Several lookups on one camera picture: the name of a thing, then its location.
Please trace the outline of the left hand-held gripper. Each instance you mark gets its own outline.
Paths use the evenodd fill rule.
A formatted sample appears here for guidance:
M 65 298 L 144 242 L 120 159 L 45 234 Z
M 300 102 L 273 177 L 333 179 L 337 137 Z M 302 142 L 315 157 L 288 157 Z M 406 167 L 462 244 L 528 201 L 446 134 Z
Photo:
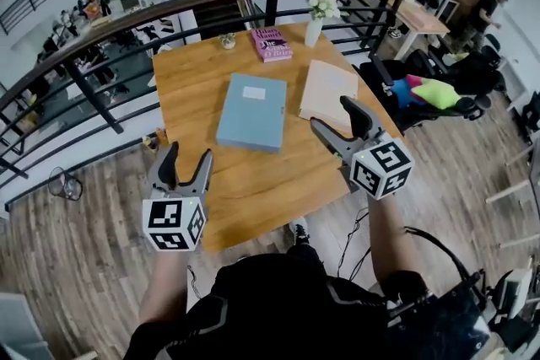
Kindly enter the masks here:
M 148 172 L 152 190 L 150 197 L 143 200 L 143 233 L 157 251 L 194 251 L 208 221 L 205 201 L 213 172 L 213 152 L 207 149 L 192 178 L 180 183 L 175 167 L 178 153 L 178 142 L 161 146 Z

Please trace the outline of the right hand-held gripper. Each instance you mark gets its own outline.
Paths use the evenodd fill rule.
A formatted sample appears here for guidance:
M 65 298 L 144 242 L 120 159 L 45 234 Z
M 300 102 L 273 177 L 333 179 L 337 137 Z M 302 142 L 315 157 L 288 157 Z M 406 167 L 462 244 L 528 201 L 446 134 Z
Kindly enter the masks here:
M 339 101 L 349 115 L 353 138 L 315 117 L 310 118 L 310 128 L 331 154 L 346 157 L 341 171 L 349 189 L 364 191 L 376 201 L 402 189 L 414 168 L 402 139 L 380 132 L 364 142 L 373 127 L 370 115 L 352 97 L 342 95 Z

